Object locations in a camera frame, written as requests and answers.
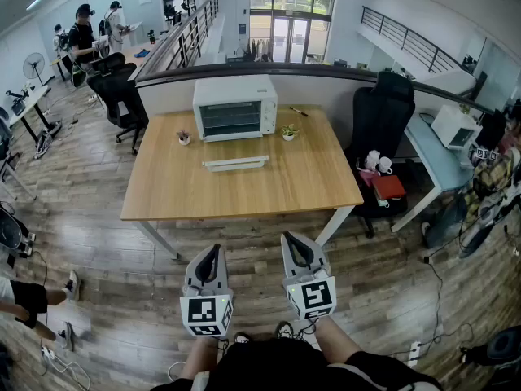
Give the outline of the person's left forearm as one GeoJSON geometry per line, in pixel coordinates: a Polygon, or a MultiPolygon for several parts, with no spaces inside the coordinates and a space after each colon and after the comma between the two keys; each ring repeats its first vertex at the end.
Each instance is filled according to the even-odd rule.
{"type": "Polygon", "coordinates": [[[179,378],[194,380],[200,372],[212,371],[217,366],[218,344],[216,337],[197,337],[179,378]]]}

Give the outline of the black chair with jacket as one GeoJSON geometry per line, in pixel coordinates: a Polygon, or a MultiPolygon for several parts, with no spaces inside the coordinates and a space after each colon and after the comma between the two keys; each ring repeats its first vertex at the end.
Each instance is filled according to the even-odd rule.
{"type": "Polygon", "coordinates": [[[374,237],[372,221],[394,217],[403,213],[407,198],[388,200],[389,207],[380,207],[373,187],[368,187],[358,170],[364,169],[369,151],[376,150],[381,156],[393,158],[404,135],[405,128],[415,110],[414,89],[407,78],[394,72],[379,72],[374,87],[362,87],[355,91],[352,101],[352,141],[344,150],[352,166],[363,203],[353,209],[366,224],[366,237],[374,237]]]}

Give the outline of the black standing fan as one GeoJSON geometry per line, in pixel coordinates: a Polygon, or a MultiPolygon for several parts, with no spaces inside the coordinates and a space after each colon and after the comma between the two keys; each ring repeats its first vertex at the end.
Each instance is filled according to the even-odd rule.
{"type": "Polygon", "coordinates": [[[33,52],[26,57],[22,70],[27,79],[37,80],[42,86],[55,77],[52,68],[46,66],[44,56],[38,52],[33,52]]]}

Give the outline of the glass entrance door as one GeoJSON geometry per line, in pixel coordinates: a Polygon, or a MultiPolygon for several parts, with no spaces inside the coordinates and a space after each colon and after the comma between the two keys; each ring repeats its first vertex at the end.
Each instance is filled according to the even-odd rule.
{"type": "Polygon", "coordinates": [[[247,51],[256,61],[320,64],[335,0],[250,0],[247,51]]]}

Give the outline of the black metal railing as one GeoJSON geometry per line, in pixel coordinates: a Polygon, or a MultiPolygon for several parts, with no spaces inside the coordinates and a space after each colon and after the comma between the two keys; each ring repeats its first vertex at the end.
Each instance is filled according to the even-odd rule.
{"type": "Polygon", "coordinates": [[[400,22],[369,7],[362,7],[361,24],[415,58],[428,72],[439,73],[463,66],[437,45],[400,22]]]}
{"type": "Polygon", "coordinates": [[[210,29],[217,23],[219,0],[207,0],[186,20],[167,34],[160,57],[159,70],[187,68],[203,55],[203,46],[209,40],[210,29]]]}

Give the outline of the white toaster oven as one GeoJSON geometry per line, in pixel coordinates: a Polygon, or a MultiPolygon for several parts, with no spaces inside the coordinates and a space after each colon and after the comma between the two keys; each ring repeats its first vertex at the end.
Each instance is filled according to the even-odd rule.
{"type": "Polygon", "coordinates": [[[261,138],[276,130],[278,95],[267,75],[212,77],[195,83],[193,112],[199,139],[205,143],[261,138]],[[205,135],[203,116],[257,113],[260,132],[205,135]]]}

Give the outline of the black office chair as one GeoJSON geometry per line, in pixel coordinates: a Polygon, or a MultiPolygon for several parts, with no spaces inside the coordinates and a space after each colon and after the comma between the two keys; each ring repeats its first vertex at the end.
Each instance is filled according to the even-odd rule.
{"type": "Polygon", "coordinates": [[[109,122],[121,128],[116,142],[121,143],[121,137],[133,131],[131,150],[136,156],[139,133],[146,129],[149,122],[135,83],[130,79],[137,65],[127,63],[125,56],[117,52],[95,60],[90,66],[92,74],[86,82],[104,102],[109,122]]]}

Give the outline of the person's right forearm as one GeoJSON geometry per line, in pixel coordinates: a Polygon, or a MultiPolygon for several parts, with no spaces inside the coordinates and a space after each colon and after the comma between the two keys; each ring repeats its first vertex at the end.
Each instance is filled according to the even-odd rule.
{"type": "Polygon", "coordinates": [[[361,347],[331,317],[319,318],[315,327],[317,344],[328,363],[344,363],[361,351],[361,347]]]}

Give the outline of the person's black clothing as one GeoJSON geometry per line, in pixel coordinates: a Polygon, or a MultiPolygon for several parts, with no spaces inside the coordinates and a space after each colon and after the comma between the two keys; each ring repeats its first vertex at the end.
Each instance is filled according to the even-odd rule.
{"type": "Polygon", "coordinates": [[[437,380],[386,356],[356,352],[329,363],[289,338],[235,343],[208,374],[150,391],[443,391],[437,380]]]}

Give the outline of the light blue desk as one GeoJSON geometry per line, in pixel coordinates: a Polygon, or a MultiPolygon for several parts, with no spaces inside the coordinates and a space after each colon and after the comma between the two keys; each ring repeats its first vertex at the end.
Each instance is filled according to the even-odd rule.
{"type": "Polygon", "coordinates": [[[417,217],[440,194],[464,187],[472,178],[472,169],[462,169],[457,157],[443,146],[431,127],[413,114],[405,128],[405,135],[426,168],[434,187],[392,227],[398,232],[417,217]]]}

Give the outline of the black round wheeled device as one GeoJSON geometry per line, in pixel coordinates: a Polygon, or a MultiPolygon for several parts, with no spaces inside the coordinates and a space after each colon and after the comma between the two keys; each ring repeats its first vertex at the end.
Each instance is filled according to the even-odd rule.
{"type": "Polygon", "coordinates": [[[36,235],[15,217],[12,206],[0,201],[0,244],[23,257],[33,254],[36,235]]]}

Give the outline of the white long bar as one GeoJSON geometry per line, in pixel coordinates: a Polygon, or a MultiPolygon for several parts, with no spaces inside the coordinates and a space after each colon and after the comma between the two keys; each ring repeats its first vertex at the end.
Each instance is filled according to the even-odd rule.
{"type": "Polygon", "coordinates": [[[269,156],[252,156],[228,160],[205,161],[203,167],[210,172],[226,172],[241,169],[261,168],[269,161],[269,156]]]}

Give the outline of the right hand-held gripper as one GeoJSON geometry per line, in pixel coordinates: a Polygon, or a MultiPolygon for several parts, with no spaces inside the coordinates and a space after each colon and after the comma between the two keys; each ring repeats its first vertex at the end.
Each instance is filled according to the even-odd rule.
{"type": "Polygon", "coordinates": [[[331,315],[337,306],[335,277],[322,247],[300,233],[284,231],[281,248],[282,285],[296,318],[303,321],[331,315]]]}

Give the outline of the white desk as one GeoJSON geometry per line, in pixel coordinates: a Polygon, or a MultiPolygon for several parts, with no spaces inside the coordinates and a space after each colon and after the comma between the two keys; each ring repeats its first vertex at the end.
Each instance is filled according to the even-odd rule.
{"type": "Polygon", "coordinates": [[[12,127],[14,124],[21,122],[25,129],[28,131],[29,135],[37,144],[38,142],[38,136],[33,132],[33,129],[28,124],[27,120],[25,119],[25,116],[31,111],[34,110],[38,117],[40,118],[42,124],[44,125],[45,129],[48,131],[50,136],[53,138],[62,128],[62,121],[52,121],[49,122],[42,110],[40,109],[38,103],[42,98],[44,98],[48,93],[50,92],[50,87],[48,85],[44,85],[41,88],[35,90],[32,94],[29,95],[29,97],[24,101],[24,109],[21,111],[19,115],[14,114],[7,123],[10,127],[12,127]]]}

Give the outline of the red book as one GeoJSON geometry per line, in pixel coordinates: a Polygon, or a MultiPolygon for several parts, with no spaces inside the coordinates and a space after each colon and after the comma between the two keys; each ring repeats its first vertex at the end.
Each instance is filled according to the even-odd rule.
{"type": "Polygon", "coordinates": [[[396,175],[376,176],[372,179],[372,187],[379,200],[394,200],[406,196],[406,191],[396,175]]]}

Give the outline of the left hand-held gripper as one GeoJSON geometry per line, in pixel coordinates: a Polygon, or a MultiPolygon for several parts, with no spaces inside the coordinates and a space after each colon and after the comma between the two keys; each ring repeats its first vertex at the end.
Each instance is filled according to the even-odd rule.
{"type": "Polygon", "coordinates": [[[200,252],[187,266],[185,282],[187,290],[180,298],[182,323],[192,336],[224,337],[234,312],[233,292],[218,289],[216,292],[203,287],[228,287],[228,271],[225,251],[214,244],[200,252]]]}

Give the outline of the white table leg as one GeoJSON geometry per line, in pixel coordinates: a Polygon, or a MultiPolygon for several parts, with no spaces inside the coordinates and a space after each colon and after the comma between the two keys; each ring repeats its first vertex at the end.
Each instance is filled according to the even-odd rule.
{"type": "Polygon", "coordinates": [[[325,225],[315,242],[320,246],[324,246],[331,236],[337,231],[345,219],[354,209],[353,206],[344,206],[337,208],[329,222],[325,225]]]}
{"type": "Polygon", "coordinates": [[[178,253],[174,250],[174,248],[167,242],[167,240],[160,235],[160,233],[153,227],[150,222],[147,221],[138,221],[134,222],[134,225],[137,229],[145,235],[158,249],[161,249],[167,252],[173,260],[177,260],[179,258],[178,253]]]}

